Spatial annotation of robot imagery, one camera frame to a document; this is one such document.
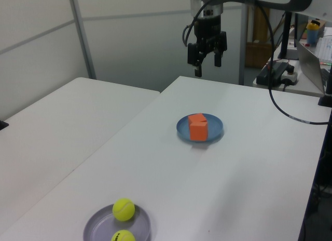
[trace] desk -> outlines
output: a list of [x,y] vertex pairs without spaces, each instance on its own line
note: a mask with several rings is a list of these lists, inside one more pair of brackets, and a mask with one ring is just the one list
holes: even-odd
[[[274,94],[295,116],[329,119],[314,97]],[[221,140],[179,139],[177,121],[197,112],[223,121]],[[265,89],[179,77],[0,240],[82,240],[96,211],[129,197],[153,241],[297,241],[325,130],[279,113]]]
[[0,233],[158,95],[77,78],[7,119],[0,131]]
[[[332,28],[326,27],[324,31],[324,35],[329,35],[328,37],[332,38],[330,35],[332,35]],[[289,39],[288,42],[294,42],[294,39]],[[305,39],[302,39],[300,41],[301,43],[306,43],[307,41]],[[309,50],[312,52],[315,51],[316,46],[309,47]],[[288,45],[287,49],[296,49],[294,45]],[[281,50],[281,45],[275,50],[274,52],[274,60],[278,59],[278,55]],[[307,95],[307,96],[314,96],[314,97],[322,97],[324,94],[302,73],[300,63],[298,60],[290,60],[289,61],[290,65],[293,65],[295,68],[294,70],[298,73],[298,82],[296,85],[292,86],[287,86],[285,91],[286,92],[291,92],[291,93],[298,93],[302,95]],[[321,65],[321,68],[323,69],[330,69],[330,66],[326,65]],[[253,87],[256,88],[267,88],[267,86],[264,85],[259,85],[256,83],[256,79],[253,81]],[[273,87],[273,90],[279,90],[282,91],[284,88],[284,85],[281,84],[278,87]]]

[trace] tennis ball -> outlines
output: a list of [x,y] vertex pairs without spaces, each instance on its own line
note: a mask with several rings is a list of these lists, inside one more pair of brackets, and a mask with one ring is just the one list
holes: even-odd
[[110,241],[135,241],[134,235],[127,230],[116,232]]
[[128,198],[121,198],[113,205],[113,215],[119,221],[127,221],[135,214],[135,205]]

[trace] orange cube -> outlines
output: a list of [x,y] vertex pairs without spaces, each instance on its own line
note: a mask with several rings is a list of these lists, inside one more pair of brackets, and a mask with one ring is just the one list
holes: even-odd
[[195,115],[188,115],[188,124],[190,126],[190,124],[192,123],[206,123],[207,120],[205,118],[205,116],[202,113],[198,113]]
[[192,141],[206,141],[208,139],[208,123],[194,122],[189,126],[190,139]]

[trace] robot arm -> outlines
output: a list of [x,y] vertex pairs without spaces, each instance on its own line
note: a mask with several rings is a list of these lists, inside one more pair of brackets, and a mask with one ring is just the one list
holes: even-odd
[[332,21],[330,0],[190,0],[191,15],[194,17],[191,27],[194,27],[197,41],[188,44],[188,63],[196,67],[195,76],[202,76],[201,64],[208,53],[215,53],[215,66],[220,67],[222,64],[223,52],[227,50],[226,32],[222,32],[220,26],[220,16],[225,2],[259,2],[263,7]]

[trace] yellow bottle cap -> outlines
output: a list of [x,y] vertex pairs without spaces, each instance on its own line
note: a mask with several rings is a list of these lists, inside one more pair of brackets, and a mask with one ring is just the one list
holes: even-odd
[[319,26],[315,23],[309,23],[307,25],[307,30],[318,30],[319,29]]

